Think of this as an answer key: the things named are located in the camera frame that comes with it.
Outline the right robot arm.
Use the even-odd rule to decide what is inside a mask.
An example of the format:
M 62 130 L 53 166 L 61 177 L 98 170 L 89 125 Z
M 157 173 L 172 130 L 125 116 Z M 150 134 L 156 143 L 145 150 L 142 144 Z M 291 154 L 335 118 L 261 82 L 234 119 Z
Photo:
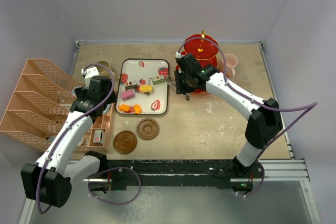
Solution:
M 202 67 L 192 54 L 176 53 L 176 93 L 186 95 L 197 89 L 214 94 L 238 111 L 247 121 L 246 142 L 234 158 L 234 173 L 246 177 L 262 150 L 283 129 L 279 104 L 257 97 L 226 78 L 212 65 Z

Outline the green cake slice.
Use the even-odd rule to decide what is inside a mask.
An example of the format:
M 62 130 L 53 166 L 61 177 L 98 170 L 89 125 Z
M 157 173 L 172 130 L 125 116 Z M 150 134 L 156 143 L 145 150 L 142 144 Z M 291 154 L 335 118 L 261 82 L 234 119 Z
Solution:
M 163 76 L 156 76 L 155 78 L 151 78 L 153 85 L 158 85 L 166 82 L 166 79 Z

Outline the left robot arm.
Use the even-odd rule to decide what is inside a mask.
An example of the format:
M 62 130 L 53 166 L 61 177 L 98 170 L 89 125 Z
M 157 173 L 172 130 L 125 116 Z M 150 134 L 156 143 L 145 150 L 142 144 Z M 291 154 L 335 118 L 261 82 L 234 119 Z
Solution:
M 76 183 L 91 174 L 102 178 L 108 172 L 106 157 L 102 154 L 87 154 L 73 168 L 68 165 L 86 132 L 117 100 L 112 72 L 108 70 L 107 77 L 101 76 L 99 66 L 92 63 L 82 69 L 85 86 L 75 89 L 77 98 L 60 132 L 34 164 L 25 164 L 21 170 L 25 196 L 36 202 L 42 214 L 45 211 L 41 203 L 60 208 Z

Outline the metal tongs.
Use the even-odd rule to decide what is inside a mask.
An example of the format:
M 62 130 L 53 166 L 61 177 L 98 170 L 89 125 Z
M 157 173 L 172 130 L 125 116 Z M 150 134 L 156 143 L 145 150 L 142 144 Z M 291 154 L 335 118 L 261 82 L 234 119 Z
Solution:
M 166 76 L 165 80 L 166 80 L 166 83 L 169 86 L 173 87 L 175 90 L 177 89 L 176 82 L 173 80 L 173 78 L 171 76 Z M 181 94 L 181 95 L 185 98 L 186 101 L 190 100 L 190 95 L 188 93 L 187 94 Z

